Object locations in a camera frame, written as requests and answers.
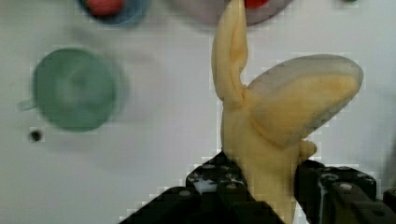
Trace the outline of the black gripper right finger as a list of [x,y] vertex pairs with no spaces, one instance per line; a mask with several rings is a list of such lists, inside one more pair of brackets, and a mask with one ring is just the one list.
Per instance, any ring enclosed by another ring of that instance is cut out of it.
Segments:
[[396,224],[395,189],[376,198],[376,180],[354,168],[305,161],[294,194],[309,224]]

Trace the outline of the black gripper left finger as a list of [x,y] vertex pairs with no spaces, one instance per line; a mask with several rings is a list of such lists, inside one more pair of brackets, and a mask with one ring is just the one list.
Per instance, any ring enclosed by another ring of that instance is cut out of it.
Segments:
[[284,224],[248,192],[240,168],[223,152],[195,168],[120,224]]

